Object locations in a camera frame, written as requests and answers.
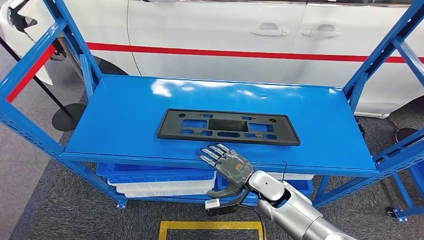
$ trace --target white plastic crate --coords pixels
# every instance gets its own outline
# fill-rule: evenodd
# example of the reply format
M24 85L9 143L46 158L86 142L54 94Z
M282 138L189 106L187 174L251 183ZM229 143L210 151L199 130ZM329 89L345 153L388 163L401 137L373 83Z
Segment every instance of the white plastic crate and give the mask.
M127 198L140 197L165 197L182 195L201 195L215 187L217 173L209 180L189 180L189 181L156 181L156 182L132 182L132 183L111 183L116 186L118 193L125 194Z

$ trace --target blue plastic crate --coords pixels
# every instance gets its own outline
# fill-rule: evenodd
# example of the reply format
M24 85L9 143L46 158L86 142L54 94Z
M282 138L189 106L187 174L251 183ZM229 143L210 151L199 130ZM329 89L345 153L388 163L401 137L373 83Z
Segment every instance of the blue plastic crate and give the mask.
M287 180L286 182L306 197L309 197L309 195L314 191L312 180ZM216 175L216 183L218 189L225 189L228 186L228 180L223 178L220 174ZM249 193L244 201L256 203L257 196L254 193Z
M215 170L165 166L97 163L96 174L111 184L211 180Z

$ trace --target red stripe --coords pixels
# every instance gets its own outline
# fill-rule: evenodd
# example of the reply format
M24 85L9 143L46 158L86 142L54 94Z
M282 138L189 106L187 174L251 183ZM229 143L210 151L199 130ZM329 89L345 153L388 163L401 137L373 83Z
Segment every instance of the red stripe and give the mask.
M241 57L241 58L261 58L261 59L296 59L296 60L315 60L315 61L339 61L339 62L364 62L368 56L355 55L330 55L330 54L304 54L304 53L277 53L277 52L255 52L255 51L221 51L221 50L203 50L186 49L170 47L153 46L130 46L107 43L87 42L91 50L115 51L115 52L133 52L133 53L151 53L151 54L181 54L197 56L220 56L220 57ZM390 56L386 63L404 63L400 56Z
M6 97L6 101L11 103L25 86L31 81L31 79L36 75L36 73L40 70L40 68L47 62L50 56L56 51L53 45L48 46L48 48L44 51L44 53L38 58L38 60L34 63L34 65L29 69L29 71L23 76L18 84L14 87L14 89L9 93Z

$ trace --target white car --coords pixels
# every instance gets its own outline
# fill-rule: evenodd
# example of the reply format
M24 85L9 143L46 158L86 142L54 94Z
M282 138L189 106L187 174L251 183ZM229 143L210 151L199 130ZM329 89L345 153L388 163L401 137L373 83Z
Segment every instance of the white car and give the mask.
M92 54L109 69L340 87L412 2L155 1L65 0ZM5 40L21 56L52 23L42 0L8 0L1 8ZM421 24L407 39L419 57L422 39ZM37 76L52 84L44 68ZM395 52L367 82L356 114L385 118L421 96L424 87Z

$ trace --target car door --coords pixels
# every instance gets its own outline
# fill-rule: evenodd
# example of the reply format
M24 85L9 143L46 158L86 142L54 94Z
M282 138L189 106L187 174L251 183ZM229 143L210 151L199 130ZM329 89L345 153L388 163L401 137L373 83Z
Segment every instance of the car door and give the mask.
M129 0L129 41L143 76L284 83L305 6Z
M287 76L299 84L343 87L366 56L380 43L412 0L309 1L293 51L318 60L294 60ZM424 56L424 24L407 38L415 53ZM424 87L408 65L398 63L397 51L369 79L357 114L386 117L424 95Z

